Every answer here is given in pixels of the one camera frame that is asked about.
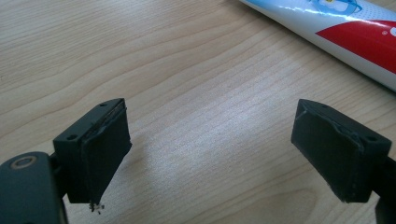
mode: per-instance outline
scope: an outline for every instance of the white tube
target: white tube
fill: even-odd
[[[363,0],[241,0],[396,91],[396,13]]]

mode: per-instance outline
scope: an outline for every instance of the wooden surface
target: wooden surface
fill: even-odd
[[[0,2],[0,162],[126,99],[134,146],[102,215],[64,198],[72,224],[374,223],[290,134],[305,98],[396,141],[395,96],[236,0]]]

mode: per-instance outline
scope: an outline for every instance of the black clamp jaw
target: black clamp jaw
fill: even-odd
[[[99,104],[53,140],[0,166],[0,223],[67,223],[70,203],[100,200],[132,144],[124,99]]]
[[[387,138],[327,105],[300,100],[291,142],[341,201],[367,203],[374,191],[381,197],[377,223],[396,223],[396,161]]]

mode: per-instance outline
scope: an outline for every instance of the wood grain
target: wood grain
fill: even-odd
[[[377,196],[339,202],[290,134],[305,98],[396,141],[395,93],[278,23],[236,0],[0,1],[0,162],[116,97],[134,146],[102,215],[65,197],[70,223],[375,223]]]

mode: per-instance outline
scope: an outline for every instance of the red label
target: red label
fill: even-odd
[[[350,21],[317,35],[396,74],[396,21]]]

